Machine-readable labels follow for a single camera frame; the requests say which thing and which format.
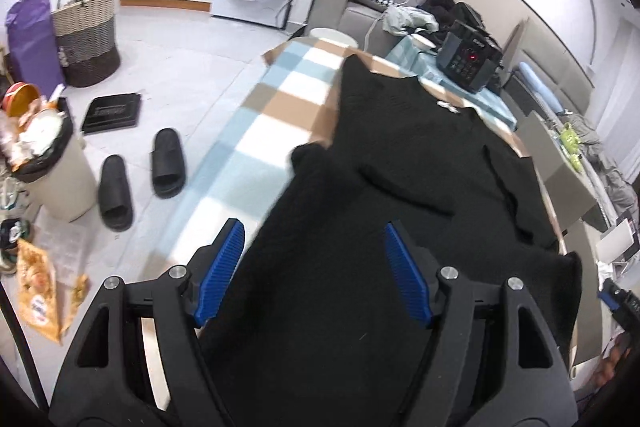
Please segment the pillow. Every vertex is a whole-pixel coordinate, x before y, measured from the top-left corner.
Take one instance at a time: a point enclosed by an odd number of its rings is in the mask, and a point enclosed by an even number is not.
[[[520,73],[522,73],[522,79],[526,86],[539,95],[554,113],[564,113],[564,107],[562,107],[558,97],[553,94],[551,89],[546,87],[546,84],[540,80],[540,77],[536,75],[535,71],[533,71],[526,62],[519,63],[518,69],[520,70]]]

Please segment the green object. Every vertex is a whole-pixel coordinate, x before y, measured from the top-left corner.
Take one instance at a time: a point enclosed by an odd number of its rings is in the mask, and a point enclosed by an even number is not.
[[[571,165],[574,166],[576,172],[580,172],[580,174],[584,172],[582,162],[580,162],[580,155],[575,153],[569,155],[569,161],[571,162]]]
[[[569,151],[569,154],[577,154],[580,152],[580,137],[575,134],[574,128],[570,123],[564,124],[564,130],[560,133],[560,141],[562,145]]]

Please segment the white container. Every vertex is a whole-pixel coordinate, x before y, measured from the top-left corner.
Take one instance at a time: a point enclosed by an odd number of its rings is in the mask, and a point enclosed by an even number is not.
[[[332,30],[331,28],[313,28],[309,32],[309,36],[314,39],[322,39],[323,41],[332,42],[339,46],[346,46],[358,49],[356,39],[348,36],[346,33]]]
[[[51,217],[70,223],[97,201],[94,173],[74,134],[58,163],[42,178],[25,184]]]

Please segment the white logo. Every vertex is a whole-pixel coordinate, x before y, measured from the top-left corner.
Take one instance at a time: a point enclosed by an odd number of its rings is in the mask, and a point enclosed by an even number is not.
[[[44,326],[49,322],[47,318],[47,303],[42,295],[34,295],[31,299],[31,315],[33,322],[39,326]]]

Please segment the gray blanket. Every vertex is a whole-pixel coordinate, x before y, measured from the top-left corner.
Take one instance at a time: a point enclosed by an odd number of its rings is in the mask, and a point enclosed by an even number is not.
[[[562,120],[570,122],[580,137],[582,155],[593,165],[618,215],[629,210],[638,226],[638,196],[633,187],[622,177],[622,172],[615,162],[607,156],[598,133],[580,114],[567,114],[562,117]]]

